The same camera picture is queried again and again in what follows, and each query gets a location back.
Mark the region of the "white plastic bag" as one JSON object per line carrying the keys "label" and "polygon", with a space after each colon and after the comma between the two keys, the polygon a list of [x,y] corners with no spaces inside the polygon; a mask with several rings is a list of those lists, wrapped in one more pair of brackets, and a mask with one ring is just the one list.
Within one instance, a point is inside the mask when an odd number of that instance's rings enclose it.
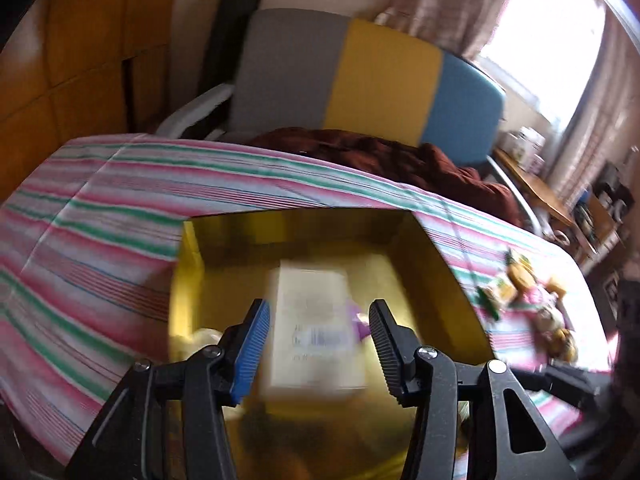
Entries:
{"label": "white plastic bag", "polygon": [[203,350],[205,347],[219,344],[222,333],[212,328],[199,328],[191,336],[186,338],[183,344],[183,357],[189,359],[195,353]]}

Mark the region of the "purple snack packet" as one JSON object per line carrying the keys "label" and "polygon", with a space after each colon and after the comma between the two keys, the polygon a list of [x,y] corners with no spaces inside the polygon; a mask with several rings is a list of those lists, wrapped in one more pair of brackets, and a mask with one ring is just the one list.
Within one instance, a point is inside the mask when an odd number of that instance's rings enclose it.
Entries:
{"label": "purple snack packet", "polygon": [[353,301],[348,304],[347,310],[358,339],[363,341],[368,338],[371,335],[371,331],[367,313],[363,312],[358,304]]}

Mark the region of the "white cardboard box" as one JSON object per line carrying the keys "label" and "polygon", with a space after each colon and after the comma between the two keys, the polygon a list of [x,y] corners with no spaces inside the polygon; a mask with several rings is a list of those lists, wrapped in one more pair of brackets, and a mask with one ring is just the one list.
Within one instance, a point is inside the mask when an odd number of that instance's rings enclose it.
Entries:
{"label": "white cardboard box", "polygon": [[282,261],[268,289],[270,329],[262,390],[275,399],[337,400],[366,386],[344,272]]}

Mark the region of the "green yellow tissue pack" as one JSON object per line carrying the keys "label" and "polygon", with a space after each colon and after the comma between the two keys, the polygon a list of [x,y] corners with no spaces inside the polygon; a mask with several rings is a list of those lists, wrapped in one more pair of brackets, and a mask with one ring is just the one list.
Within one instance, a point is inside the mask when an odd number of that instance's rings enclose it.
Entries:
{"label": "green yellow tissue pack", "polygon": [[501,313],[518,296],[518,290],[507,278],[497,276],[491,282],[477,289],[480,302],[489,315],[498,321]]}

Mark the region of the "gold metal tin tray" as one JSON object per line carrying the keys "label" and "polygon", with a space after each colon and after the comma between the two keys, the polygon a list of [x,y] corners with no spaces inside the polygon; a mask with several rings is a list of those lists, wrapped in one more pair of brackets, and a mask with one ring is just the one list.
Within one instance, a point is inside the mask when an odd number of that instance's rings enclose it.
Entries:
{"label": "gold metal tin tray", "polygon": [[270,329],[252,390],[224,411],[242,479],[396,479],[414,413],[387,390],[367,333],[373,301],[456,361],[494,355],[434,234],[408,210],[300,208],[183,223],[169,307],[182,360],[242,321]]}

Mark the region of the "wooden side desk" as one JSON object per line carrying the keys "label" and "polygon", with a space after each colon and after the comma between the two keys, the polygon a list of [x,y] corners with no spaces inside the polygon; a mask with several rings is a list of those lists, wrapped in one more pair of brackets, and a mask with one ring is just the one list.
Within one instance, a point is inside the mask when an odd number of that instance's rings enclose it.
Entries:
{"label": "wooden side desk", "polygon": [[583,274],[588,274],[618,242],[620,224],[596,198],[587,198],[587,218],[576,220],[541,178],[528,174],[506,152],[495,148],[492,159],[506,172],[533,213],[538,214],[540,225],[548,223],[553,233],[546,238],[564,247]]}

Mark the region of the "striped pink green bedsheet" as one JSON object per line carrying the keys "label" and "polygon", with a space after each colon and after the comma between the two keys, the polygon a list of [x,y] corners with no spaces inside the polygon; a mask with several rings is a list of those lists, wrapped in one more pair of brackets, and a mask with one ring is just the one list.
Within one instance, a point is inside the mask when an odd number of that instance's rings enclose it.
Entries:
{"label": "striped pink green bedsheet", "polygon": [[182,225],[201,214],[378,207],[416,214],[469,300],[508,250],[567,290],[578,365],[611,358],[590,291],[564,250],[489,214],[299,155],[145,134],[66,143],[1,207],[1,395],[67,463],[129,365],[168,353]]}

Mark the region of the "dark red blanket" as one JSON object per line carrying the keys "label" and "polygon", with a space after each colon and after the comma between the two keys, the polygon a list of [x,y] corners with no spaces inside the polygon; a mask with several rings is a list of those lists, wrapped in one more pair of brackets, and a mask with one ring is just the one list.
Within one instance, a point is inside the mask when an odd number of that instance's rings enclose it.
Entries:
{"label": "dark red blanket", "polygon": [[414,148],[397,141],[340,129],[288,127],[249,140],[255,148],[333,162],[405,183],[522,225],[514,194],[504,184],[486,182],[474,167],[455,165],[433,144]]}

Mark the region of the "white boxes on desk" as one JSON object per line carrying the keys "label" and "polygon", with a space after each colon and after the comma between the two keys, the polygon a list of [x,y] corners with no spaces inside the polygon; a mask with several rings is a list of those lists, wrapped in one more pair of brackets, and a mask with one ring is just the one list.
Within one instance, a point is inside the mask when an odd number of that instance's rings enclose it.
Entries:
{"label": "white boxes on desk", "polygon": [[500,150],[509,155],[523,170],[528,171],[546,143],[546,138],[537,130],[521,127],[506,132]]}

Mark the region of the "grey yellow blue headboard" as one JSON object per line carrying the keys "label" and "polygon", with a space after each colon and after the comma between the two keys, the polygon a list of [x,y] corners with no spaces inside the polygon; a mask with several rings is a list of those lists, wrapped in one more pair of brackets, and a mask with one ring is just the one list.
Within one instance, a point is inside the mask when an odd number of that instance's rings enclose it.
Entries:
{"label": "grey yellow blue headboard", "polygon": [[433,144],[455,165],[477,167],[505,100],[495,81],[434,44],[359,18],[268,9],[248,25],[224,140],[337,129]]}

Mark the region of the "orange wooden wardrobe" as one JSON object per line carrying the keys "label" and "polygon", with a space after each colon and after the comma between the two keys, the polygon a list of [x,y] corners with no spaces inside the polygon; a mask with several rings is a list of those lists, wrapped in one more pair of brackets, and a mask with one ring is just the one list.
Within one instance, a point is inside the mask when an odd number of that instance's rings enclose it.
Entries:
{"label": "orange wooden wardrobe", "polygon": [[174,0],[35,0],[1,50],[1,196],[81,136],[168,114]]}

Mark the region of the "pink curtain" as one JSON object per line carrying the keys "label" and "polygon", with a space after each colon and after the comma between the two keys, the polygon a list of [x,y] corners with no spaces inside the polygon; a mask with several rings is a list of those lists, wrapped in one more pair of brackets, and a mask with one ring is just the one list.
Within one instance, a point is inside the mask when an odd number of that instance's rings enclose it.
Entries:
{"label": "pink curtain", "polygon": [[375,23],[473,62],[555,134],[546,181],[573,206],[639,130],[639,19],[624,0],[390,0]]}

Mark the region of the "black rolled mat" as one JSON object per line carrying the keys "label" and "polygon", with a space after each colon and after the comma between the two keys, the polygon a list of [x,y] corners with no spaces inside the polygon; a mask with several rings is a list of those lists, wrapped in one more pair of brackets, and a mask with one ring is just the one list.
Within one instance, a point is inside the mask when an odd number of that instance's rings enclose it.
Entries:
{"label": "black rolled mat", "polygon": [[198,94],[234,79],[248,24],[261,3],[262,0],[218,1],[198,81]]}

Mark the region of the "white bed rail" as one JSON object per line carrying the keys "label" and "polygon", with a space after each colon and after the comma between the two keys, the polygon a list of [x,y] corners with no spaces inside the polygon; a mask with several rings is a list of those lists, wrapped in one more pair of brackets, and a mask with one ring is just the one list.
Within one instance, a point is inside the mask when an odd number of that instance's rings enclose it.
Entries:
{"label": "white bed rail", "polygon": [[166,139],[179,139],[187,128],[208,116],[232,97],[233,84],[218,84],[169,115],[155,130],[155,135]]}

